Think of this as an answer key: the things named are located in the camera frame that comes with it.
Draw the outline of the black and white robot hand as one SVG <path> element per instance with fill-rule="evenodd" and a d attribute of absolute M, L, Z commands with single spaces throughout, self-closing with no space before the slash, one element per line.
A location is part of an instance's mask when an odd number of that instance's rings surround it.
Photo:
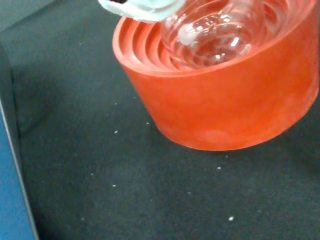
<path fill-rule="evenodd" d="M 158 23 L 180 10 L 185 0 L 99 0 L 107 11 L 144 23 Z"/>

